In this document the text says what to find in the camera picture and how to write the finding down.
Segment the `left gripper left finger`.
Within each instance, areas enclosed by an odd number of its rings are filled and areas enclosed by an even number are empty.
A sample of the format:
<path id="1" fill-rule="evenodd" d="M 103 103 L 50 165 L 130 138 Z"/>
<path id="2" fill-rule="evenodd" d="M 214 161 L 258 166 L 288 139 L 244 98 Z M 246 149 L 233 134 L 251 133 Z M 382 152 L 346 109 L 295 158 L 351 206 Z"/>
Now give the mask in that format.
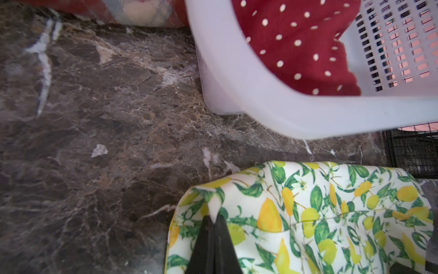
<path id="1" fill-rule="evenodd" d="M 201 223 L 195 247 L 185 274 L 214 273 L 214 224 L 209 216 Z"/>

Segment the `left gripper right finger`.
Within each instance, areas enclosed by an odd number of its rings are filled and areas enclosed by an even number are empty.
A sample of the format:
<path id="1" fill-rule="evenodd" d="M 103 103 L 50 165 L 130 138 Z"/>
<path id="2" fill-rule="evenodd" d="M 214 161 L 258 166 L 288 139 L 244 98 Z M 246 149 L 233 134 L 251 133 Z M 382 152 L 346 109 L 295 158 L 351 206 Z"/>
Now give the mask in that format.
<path id="1" fill-rule="evenodd" d="M 243 274 L 228 230 L 227 222 L 218 215 L 214 224 L 214 274 Z"/>

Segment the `lemon print skirt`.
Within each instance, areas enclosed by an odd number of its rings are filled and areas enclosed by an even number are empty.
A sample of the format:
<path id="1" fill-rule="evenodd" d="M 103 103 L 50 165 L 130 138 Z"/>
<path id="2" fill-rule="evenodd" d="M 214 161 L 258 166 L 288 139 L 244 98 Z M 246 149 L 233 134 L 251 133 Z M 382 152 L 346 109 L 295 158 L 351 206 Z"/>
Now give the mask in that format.
<path id="1" fill-rule="evenodd" d="M 185 273 L 203 218 L 218 215 L 243 274 L 423 274 L 433 234 L 431 205 L 402 169 L 270 161 L 184 194 L 165 273 Z"/>

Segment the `red polka dot skirt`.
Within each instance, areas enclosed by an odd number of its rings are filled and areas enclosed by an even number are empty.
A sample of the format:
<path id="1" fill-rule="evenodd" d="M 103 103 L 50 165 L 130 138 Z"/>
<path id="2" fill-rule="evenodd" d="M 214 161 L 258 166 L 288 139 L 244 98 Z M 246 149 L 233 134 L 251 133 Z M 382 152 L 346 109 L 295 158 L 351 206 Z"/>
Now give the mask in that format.
<path id="1" fill-rule="evenodd" d="M 313 96 L 360 96 L 339 40 L 360 11 L 356 0 L 233 1 L 246 42 L 284 84 Z"/>

